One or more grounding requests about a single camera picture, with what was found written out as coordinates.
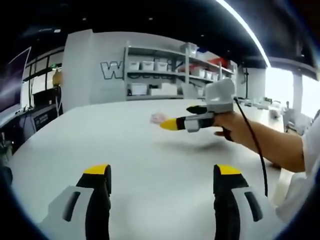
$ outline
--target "table surface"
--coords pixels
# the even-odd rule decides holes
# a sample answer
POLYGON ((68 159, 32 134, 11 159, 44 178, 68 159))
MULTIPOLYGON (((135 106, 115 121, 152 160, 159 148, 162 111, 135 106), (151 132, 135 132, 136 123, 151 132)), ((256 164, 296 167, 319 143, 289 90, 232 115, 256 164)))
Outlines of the table surface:
MULTIPOLYGON (((12 189, 30 218, 41 222, 49 203, 75 185, 86 168, 108 163, 112 171, 110 237, 213 239, 213 168, 240 169, 264 194, 259 155, 217 137, 215 127, 196 133, 166 131, 150 123, 162 112, 187 116, 201 100, 146 100, 75 108, 29 138, 10 161, 12 189)), ((283 131, 266 110, 243 106, 246 116, 283 131)), ((280 171, 267 165, 269 195, 280 171)))

